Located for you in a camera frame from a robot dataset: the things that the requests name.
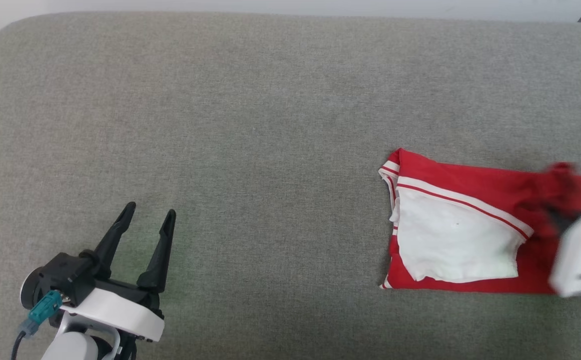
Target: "gray couch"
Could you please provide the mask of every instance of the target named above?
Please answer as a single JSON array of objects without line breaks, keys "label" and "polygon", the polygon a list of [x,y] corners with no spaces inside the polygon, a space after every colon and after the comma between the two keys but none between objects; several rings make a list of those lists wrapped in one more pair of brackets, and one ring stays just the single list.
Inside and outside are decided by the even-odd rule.
[{"label": "gray couch", "polygon": [[[162,341],[138,359],[581,358],[581,299],[380,290],[377,174],[581,171],[581,24],[74,13],[0,32],[0,359],[19,288],[137,202],[133,282],[178,212]],[[23,342],[38,359],[44,326]]]}]

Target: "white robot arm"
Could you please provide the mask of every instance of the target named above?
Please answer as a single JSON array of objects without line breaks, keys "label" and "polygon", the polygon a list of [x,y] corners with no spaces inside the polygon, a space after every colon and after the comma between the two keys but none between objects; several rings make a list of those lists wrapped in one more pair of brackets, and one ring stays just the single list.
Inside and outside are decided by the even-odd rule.
[{"label": "white robot arm", "polygon": [[[32,336],[45,319],[58,330],[42,360],[134,360],[137,340],[160,341],[164,316],[159,294],[166,286],[176,212],[169,210],[148,268],[132,285],[110,279],[110,266],[134,212],[135,203],[128,203],[95,250],[77,257],[59,253],[28,275],[20,300],[31,312],[11,360],[21,339]],[[113,344],[89,331],[108,333]]]}]

